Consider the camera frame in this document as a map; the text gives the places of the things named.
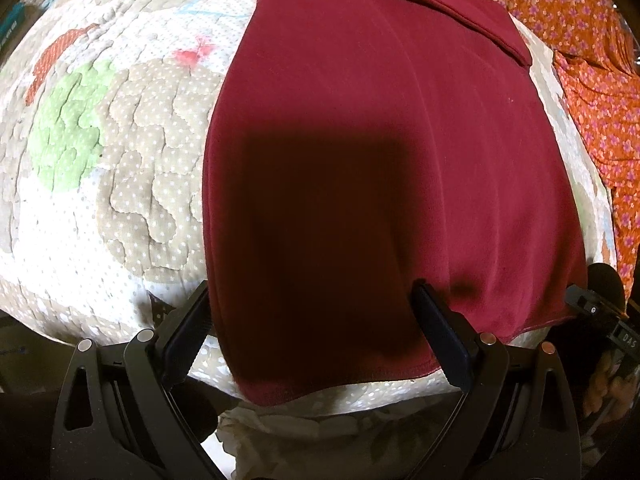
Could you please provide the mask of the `person's right hand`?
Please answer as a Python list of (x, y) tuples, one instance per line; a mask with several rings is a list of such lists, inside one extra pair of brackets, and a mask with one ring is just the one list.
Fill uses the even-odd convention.
[(620, 420), (630, 410), (636, 395), (638, 379), (631, 376), (628, 378), (616, 376), (617, 367), (614, 353), (605, 352), (590, 378), (584, 400), (582, 400), (585, 416), (599, 413), (605, 405), (611, 405), (602, 419), (606, 424)]

